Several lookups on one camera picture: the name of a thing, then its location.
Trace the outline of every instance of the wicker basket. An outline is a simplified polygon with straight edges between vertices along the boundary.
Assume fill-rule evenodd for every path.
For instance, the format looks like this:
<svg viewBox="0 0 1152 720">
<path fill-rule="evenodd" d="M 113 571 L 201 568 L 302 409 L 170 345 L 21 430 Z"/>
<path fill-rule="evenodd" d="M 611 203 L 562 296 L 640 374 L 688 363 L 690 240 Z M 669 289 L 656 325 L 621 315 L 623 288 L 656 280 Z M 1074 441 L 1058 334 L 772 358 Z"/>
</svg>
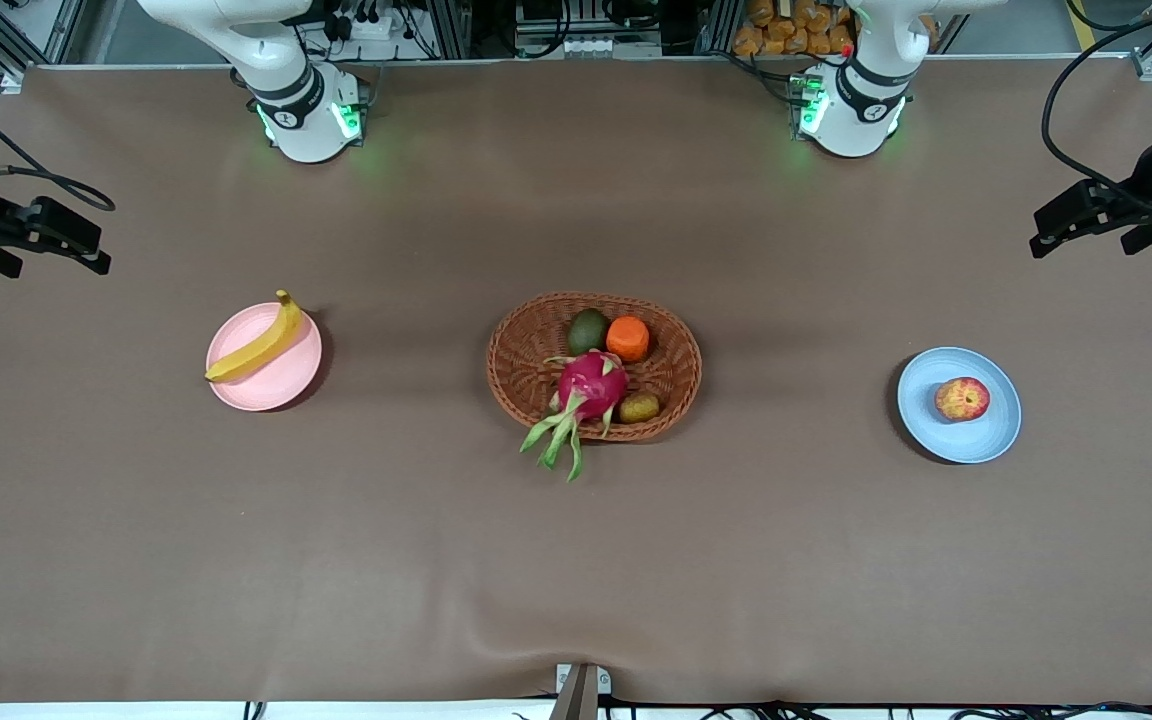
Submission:
<svg viewBox="0 0 1152 720">
<path fill-rule="evenodd" d="M 500 407 L 515 420 L 531 427 L 548 414 L 550 397 L 562 369 L 545 365 L 547 357 L 568 355 L 567 325 L 574 314 L 596 306 L 608 318 L 635 314 L 652 331 L 652 347 L 641 363 L 627 363 L 630 392 L 646 389 L 660 399 L 660 415 L 646 423 L 612 423 L 609 442 L 643 441 L 673 427 L 700 387 L 700 348 L 682 320 L 652 302 L 554 291 L 517 306 L 500 320 L 488 342 L 488 384 Z M 579 437 L 602 438 L 602 424 L 585 420 Z"/>
</svg>

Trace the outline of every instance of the avocado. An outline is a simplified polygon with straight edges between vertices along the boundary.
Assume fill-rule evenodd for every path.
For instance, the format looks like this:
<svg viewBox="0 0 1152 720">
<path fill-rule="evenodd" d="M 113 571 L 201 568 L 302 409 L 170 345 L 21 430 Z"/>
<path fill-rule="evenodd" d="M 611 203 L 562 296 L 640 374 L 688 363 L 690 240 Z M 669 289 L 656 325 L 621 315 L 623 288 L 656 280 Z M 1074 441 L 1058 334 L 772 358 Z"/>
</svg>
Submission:
<svg viewBox="0 0 1152 720">
<path fill-rule="evenodd" d="M 581 310 L 567 328 L 567 351 L 575 357 L 590 350 L 602 350 L 607 344 L 607 328 L 611 325 L 607 314 L 599 313 L 592 306 Z"/>
</svg>

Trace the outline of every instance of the red and yellow apple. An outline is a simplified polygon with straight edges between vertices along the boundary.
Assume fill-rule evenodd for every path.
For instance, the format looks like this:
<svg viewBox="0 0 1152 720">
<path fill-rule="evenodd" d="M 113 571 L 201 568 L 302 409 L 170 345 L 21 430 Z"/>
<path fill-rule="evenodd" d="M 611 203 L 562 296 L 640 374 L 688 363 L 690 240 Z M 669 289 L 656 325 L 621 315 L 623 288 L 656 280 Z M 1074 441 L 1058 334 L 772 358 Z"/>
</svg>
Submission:
<svg viewBox="0 0 1152 720">
<path fill-rule="evenodd" d="M 954 378 L 935 392 L 935 409 L 947 420 L 975 420 L 990 409 L 990 392 L 975 378 Z"/>
</svg>

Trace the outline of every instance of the table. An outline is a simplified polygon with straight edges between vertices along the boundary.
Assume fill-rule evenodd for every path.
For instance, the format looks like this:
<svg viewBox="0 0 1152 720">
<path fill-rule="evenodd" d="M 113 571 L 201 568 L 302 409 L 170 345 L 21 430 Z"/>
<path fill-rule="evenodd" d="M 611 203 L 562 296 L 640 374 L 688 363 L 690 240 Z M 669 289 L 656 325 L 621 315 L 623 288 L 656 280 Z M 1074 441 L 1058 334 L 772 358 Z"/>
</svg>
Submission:
<svg viewBox="0 0 1152 720">
<path fill-rule="evenodd" d="M 526 696 L 571 660 L 637 702 L 1152 702 L 1152 259 L 1029 258 L 1075 180 L 1060 67 L 931 61 L 851 161 L 718 62 L 397 68 L 314 167 L 222 71 L 31 71 L 0 123 L 119 212 L 109 276 L 0 279 L 0 702 Z M 1058 115 L 1123 174 L 1152 85 L 1091 61 Z M 237 414 L 207 341 L 280 287 L 329 372 Z M 553 290 L 660 302 L 705 357 L 680 427 L 571 486 L 484 379 Z M 1018 384 L 1010 454 L 902 437 L 938 344 Z"/>
</svg>

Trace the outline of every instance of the banana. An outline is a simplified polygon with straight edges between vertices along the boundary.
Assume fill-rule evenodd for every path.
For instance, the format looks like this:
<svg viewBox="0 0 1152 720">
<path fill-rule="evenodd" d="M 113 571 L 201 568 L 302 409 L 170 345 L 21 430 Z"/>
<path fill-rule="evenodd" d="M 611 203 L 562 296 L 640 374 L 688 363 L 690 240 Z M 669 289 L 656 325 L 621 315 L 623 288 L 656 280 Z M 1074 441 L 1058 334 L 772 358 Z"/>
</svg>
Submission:
<svg viewBox="0 0 1152 720">
<path fill-rule="evenodd" d="M 301 306 L 283 290 L 278 291 L 278 302 L 274 324 L 256 340 L 212 363 L 207 367 L 207 382 L 229 382 L 247 378 L 291 347 L 296 332 L 301 329 Z"/>
</svg>

